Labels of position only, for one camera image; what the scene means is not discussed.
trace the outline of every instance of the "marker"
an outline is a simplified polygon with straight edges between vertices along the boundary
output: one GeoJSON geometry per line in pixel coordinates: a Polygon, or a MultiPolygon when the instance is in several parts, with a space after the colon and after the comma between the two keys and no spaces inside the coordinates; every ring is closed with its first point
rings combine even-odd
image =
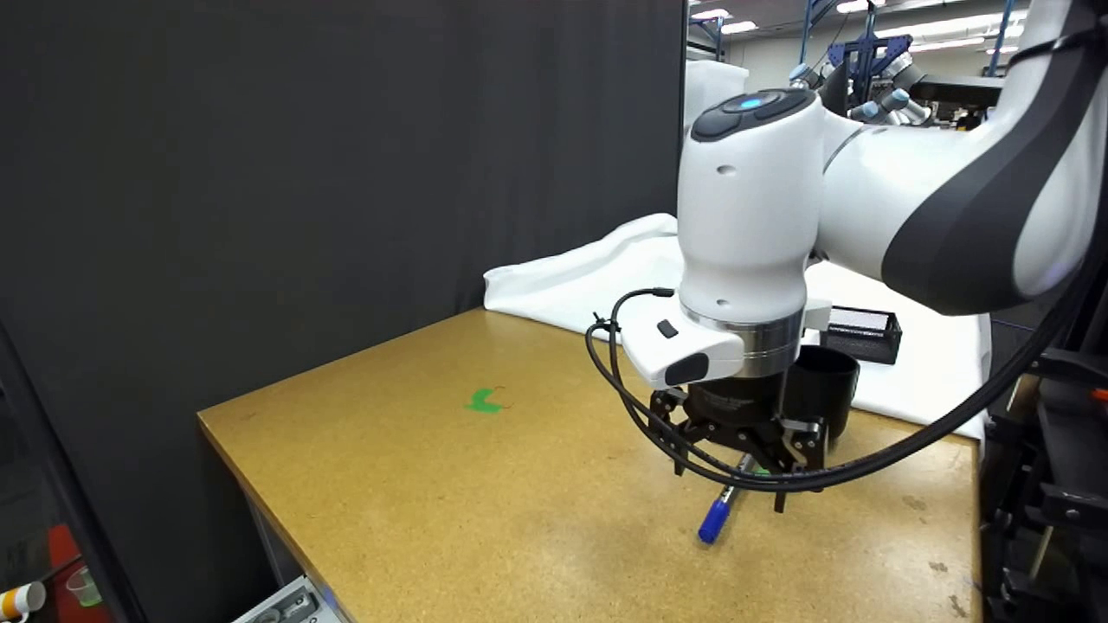
{"type": "Polygon", "coordinates": [[[726,516],[733,507],[733,498],[736,498],[736,484],[726,484],[720,492],[720,498],[707,507],[707,516],[702,516],[702,523],[695,529],[698,544],[716,544],[716,535],[725,533],[726,516]]]}

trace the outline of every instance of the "cable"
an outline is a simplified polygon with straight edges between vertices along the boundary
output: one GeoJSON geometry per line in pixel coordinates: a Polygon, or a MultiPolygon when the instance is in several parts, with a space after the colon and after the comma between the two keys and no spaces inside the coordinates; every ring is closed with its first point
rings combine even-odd
{"type": "Polygon", "coordinates": [[[1063,321],[1073,314],[1077,299],[1084,297],[1084,290],[1091,287],[1091,279],[1096,275],[1096,269],[1106,267],[1106,250],[1091,244],[1091,256],[1084,258],[1080,273],[1071,279],[1071,287],[1063,290],[1063,297],[1048,309],[1048,314],[1039,321],[1039,328],[1032,333],[1032,340],[1004,362],[994,371],[994,378],[987,383],[980,383],[965,402],[959,402],[949,415],[929,423],[926,428],[891,444],[885,451],[877,451],[870,458],[837,463],[837,468],[823,468],[823,469],[793,469],[793,474],[769,474],[769,477],[752,477],[740,469],[729,469],[726,463],[720,463],[716,458],[710,458],[707,451],[698,451],[695,444],[689,444],[668,417],[662,417],[658,410],[650,410],[647,403],[642,403],[621,374],[621,361],[615,361],[615,314],[629,297],[642,293],[662,293],[666,287],[647,287],[647,290],[629,290],[614,305],[614,318],[602,321],[594,318],[594,326],[585,333],[585,348],[589,361],[594,362],[594,371],[614,383],[614,389],[621,395],[621,402],[626,403],[626,415],[638,423],[638,428],[666,452],[672,458],[677,468],[702,474],[716,484],[740,484],[752,492],[819,492],[819,486],[834,486],[846,481],[859,481],[867,474],[877,474],[926,446],[930,446],[934,438],[957,431],[963,423],[971,423],[976,410],[984,410],[1001,389],[1006,389],[1023,371],[1028,371],[1035,362],[1035,356],[1048,344],[1048,340],[1063,328],[1063,321]],[[594,333],[608,333],[608,365],[602,365],[602,361],[591,348],[594,333]]]}
{"type": "Polygon", "coordinates": [[[81,564],[84,558],[75,554],[75,558],[68,558],[68,560],[62,560],[59,566],[52,566],[42,580],[52,580],[52,578],[59,578],[59,573],[65,573],[73,564],[81,564]]]}
{"type": "Polygon", "coordinates": [[[1086,49],[1086,46],[1101,46],[1101,51],[1108,56],[1108,16],[1101,12],[1095,26],[1084,26],[1084,32],[1063,32],[1059,39],[1048,39],[1048,41],[1039,41],[1039,46],[1028,46],[1023,51],[1016,51],[1006,57],[1006,70],[1025,63],[1025,57],[1035,57],[1035,56],[1057,56],[1057,51],[1071,51],[1071,49],[1086,49]]]}
{"type": "Polygon", "coordinates": [[[994,51],[990,51],[990,77],[998,77],[998,66],[1001,66],[1001,49],[1004,49],[1004,39],[1006,39],[1010,2],[1016,2],[1016,0],[1004,0],[998,46],[994,46],[994,51]]]}

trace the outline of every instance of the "green mark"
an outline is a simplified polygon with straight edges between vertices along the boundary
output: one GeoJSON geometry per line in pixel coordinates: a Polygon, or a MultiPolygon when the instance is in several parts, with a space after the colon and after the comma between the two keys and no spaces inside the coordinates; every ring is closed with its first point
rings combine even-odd
{"type": "Polygon", "coordinates": [[[493,402],[493,387],[477,387],[466,408],[477,415],[497,415],[497,403],[493,402]]]}

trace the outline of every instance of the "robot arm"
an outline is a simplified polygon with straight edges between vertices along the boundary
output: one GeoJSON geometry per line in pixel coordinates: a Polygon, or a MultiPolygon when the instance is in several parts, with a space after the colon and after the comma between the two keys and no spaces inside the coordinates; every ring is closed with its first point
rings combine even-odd
{"type": "Polygon", "coordinates": [[[1035,0],[1025,41],[1059,46],[1006,71],[976,130],[867,128],[808,88],[702,110],[677,171],[682,282],[621,318],[638,374],[689,410],[682,436],[803,468],[784,438],[815,250],[944,314],[1065,279],[1106,190],[1106,12],[1035,0]]]}

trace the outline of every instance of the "wall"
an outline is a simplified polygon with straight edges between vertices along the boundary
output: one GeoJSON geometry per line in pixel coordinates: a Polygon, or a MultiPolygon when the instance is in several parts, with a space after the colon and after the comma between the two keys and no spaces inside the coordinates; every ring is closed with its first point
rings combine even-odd
{"type": "Polygon", "coordinates": [[[198,408],[672,206],[677,2],[12,0],[0,49],[5,408],[120,619],[272,589],[198,408]]]}

